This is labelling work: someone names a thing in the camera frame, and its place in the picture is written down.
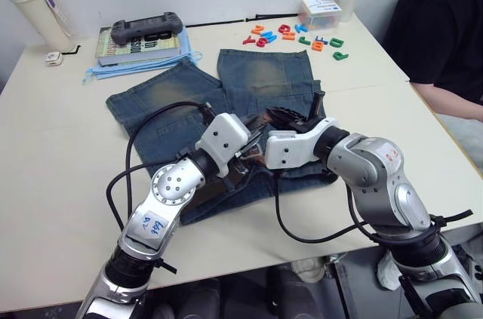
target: black game controller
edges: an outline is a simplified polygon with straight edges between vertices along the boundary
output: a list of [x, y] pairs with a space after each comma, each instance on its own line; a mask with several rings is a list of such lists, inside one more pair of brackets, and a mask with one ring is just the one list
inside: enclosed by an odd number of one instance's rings
[[174, 12], [165, 12], [161, 16], [148, 17], [129, 21], [120, 20], [112, 25], [111, 37], [117, 45], [125, 45], [132, 38], [144, 35], [159, 34], [171, 31], [179, 34], [183, 30], [183, 23]]

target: jeans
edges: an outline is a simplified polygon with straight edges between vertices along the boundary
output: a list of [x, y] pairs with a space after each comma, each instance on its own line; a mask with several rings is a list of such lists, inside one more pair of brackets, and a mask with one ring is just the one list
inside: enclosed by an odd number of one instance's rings
[[[320, 90], [320, 81], [313, 80], [305, 51], [285, 54], [221, 50], [217, 70], [221, 80], [184, 59], [168, 71], [124, 93], [110, 96], [106, 104], [115, 119], [131, 135], [147, 115], [181, 100], [209, 102], [216, 113], [230, 112], [238, 117], [263, 113], [272, 106], [283, 106], [307, 115], [314, 92]], [[186, 147], [193, 150], [204, 131], [202, 117], [196, 108], [178, 108], [148, 123], [139, 132], [134, 146], [143, 163], [172, 161], [175, 154]], [[263, 148], [268, 131], [268, 128], [265, 129], [260, 138]], [[152, 176], [157, 169], [148, 168], [149, 174]], [[319, 162], [311, 162], [284, 172], [280, 192], [292, 192], [334, 181], [333, 176], [324, 176], [321, 171]], [[184, 210], [181, 222], [193, 223], [224, 210], [273, 196], [270, 176], [270, 171], [265, 167], [251, 165], [249, 172], [235, 187], [219, 192], [216, 197], [191, 210]]]

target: small white device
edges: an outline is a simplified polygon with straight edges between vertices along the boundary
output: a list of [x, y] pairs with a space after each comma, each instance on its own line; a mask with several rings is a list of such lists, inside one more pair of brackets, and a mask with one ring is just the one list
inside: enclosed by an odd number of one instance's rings
[[45, 57], [45, 65], [57, 66], [62, 63], [63, 55], [59, 51], [52, 51]]

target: person's arm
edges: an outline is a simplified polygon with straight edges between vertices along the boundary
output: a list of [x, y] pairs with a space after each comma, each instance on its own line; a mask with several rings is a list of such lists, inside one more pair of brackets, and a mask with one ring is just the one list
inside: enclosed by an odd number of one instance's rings
[[483, 122], [483, 106], [463, 99], [448, 90], [435, 87], [434, 84], [411, 83], [436, 113]]

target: white table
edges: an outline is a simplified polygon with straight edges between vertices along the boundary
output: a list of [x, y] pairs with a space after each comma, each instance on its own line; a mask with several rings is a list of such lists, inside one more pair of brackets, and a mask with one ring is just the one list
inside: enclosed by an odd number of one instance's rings
[[[271, 28], [280, 23], [263, 22]], [[254, 24], [190, 29], [193, 47], [205, 56], [199, 66], [216, 75], [219, 48], [259, 50], [241, 43]], [[449, 228], [483, 221], [480, 176], [405, 82], [407, 77], [357, 18], [329, 36], [345, 40], [339, 50], [350, 57], [337, 62], [329, 54], [333, 50], [309, 52], [314, 76], [328, 92], [327, 113], [347, 130], [398, 144], [406, 174], [429, 212], [474, 210], [475, 215]], [[84, 71], [94, 64], [95, 42], [83, 41], [78, 55], [54, 68], [44, 66], [46, 47], [26, 48], [0, 96], [0, 311], [83, 299], [115, 247], [119, 231], [104, 192], [123, 170], [127, 136], [104, 102], [157, 72], [83, 86]], [[302, 48], [295, 41], [277, 41], [262, 51]], [[134, 157], [133, 164], [138, 162]], [[135, 204], [146, 197], [148, 184], [146, 172], [133, 175]], [[121, 184], [114, 192], [122, 213], [124, 190]], [[340, 180], [283, 195], [281, 202], [288, 227], [299, 235], [321, 237], [351, 224]], [[370, 245], [358, 232], [319, 245], [292, 241], [278, 227], [273, 200], [266, 199], [179, 229], [165, 253], [178, 274], [156, 270], [151, 284], [177, 284]]]

